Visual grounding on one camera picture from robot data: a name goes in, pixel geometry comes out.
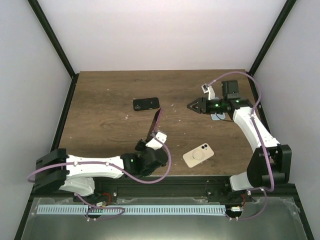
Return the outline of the light blue phone case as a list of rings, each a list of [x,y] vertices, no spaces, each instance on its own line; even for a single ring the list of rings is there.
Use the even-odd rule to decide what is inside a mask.
[[[226,120],[226,115],[224,113],[214,113],[214,114],[211,114],[210,116],[213,121],[225,121]]]

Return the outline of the magenta phone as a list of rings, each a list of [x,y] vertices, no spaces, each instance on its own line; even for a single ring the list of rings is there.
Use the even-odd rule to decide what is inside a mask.
[[[149,139],[151,137],[152,133],[155,131],[155,129],[156,129],[157,125],[158,125],[158,122],[159,122],[161,114],[162,114],[162,109],[160,108],[155,113],[155,115],[153,117],[152,123],[150,125],[149,131],[148,131],[147,136],[146,136],[147,139]]]

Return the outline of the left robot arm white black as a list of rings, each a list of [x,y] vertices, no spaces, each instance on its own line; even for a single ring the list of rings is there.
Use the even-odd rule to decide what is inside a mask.
[[[171,154],[166,146],[167,135],[154,132],[140,140],[136,152],[106,158],[80,157],[58,148],[36,161],[36,170],[27,181],[37,194],[50,194],[58,190],[75,193],[97,202],[102,189],[95,178],[120,179],[127,176],[141,184],[155,184],[164,179],[144,180],[160,167],[171,166]]]

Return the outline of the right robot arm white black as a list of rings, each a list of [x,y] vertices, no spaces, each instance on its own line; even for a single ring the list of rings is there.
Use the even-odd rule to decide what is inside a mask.
[[[242,130],[253,151],[247,169],[232,175],[230,184],[222,188],[223,198],[236,200],[242,190],[263,188],[272,192],[276,185],[286,184],[290,178],[292,150],[287,144],[273,137],[258,118],[249,99],[239,94],[236,80],[223,81],[222,98],[216,98],[213,88],[205,83],[202,91],[207,97],[200,97],[187,105],[198,114],[228,114]]]

